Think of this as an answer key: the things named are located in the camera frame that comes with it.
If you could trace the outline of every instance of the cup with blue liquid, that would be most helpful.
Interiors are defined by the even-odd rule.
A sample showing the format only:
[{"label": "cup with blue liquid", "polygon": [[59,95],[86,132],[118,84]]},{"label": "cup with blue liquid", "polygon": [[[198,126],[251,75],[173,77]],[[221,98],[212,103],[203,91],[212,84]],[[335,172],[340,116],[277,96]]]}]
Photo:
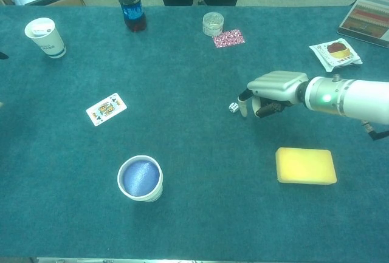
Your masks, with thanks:
[{"label": "cup with blue liquid", "polygon": [[162,194],[164,175],[157,161],[148,155],[128,159],[117,173],[121,192],[136,201],[153,202]]}]

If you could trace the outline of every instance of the yellow sponge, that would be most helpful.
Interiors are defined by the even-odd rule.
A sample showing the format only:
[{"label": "yellow sponge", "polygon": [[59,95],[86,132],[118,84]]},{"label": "yellow sponge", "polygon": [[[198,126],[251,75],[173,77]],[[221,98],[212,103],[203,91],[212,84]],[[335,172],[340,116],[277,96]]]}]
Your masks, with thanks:
[{"label": "yellow sponge", "polygon": [[332,155],[326,149],[279,148],[275,153],[281,183],[328,185],[336,183]]}]

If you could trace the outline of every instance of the playing card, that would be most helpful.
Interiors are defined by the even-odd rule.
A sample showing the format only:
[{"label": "playing card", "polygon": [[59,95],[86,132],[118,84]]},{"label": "playing card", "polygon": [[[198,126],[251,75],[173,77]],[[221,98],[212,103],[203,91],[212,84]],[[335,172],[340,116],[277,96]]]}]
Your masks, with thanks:
[{"label": "playing card", "polygon": [[242,33],[239,29],[223,32],[213,38],[213,42],[217,48],[226,46],[235,46],[240,43],[245,43]]},{"label": "playing card", "polygon": [[93,124],[98,126],[126,108],[126,104],[124,104],[118,93],[113,93],[111,96],[88,108],[86,113]]}]

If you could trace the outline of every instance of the green light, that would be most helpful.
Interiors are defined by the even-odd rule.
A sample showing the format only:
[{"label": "green light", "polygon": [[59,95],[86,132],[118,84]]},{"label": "green light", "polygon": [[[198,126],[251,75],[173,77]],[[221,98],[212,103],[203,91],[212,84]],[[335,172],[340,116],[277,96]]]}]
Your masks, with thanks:
[{"label": "green light", "polygon": [[322,100],[323,100],[323,102],[330,102],[331,101],[331,95],[330,94],[324,95]]}]

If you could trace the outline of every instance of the bottle label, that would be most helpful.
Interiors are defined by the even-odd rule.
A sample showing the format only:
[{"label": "bottle label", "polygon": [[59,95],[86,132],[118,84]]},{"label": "bottle label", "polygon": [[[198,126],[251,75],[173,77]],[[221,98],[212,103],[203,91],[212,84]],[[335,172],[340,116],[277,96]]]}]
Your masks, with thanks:
[{"label": "bottle label", "polygon": [[129,20],[138,19],[143,15],[142,4],[139,2],[135,5],[122,5],[124,17]]}]

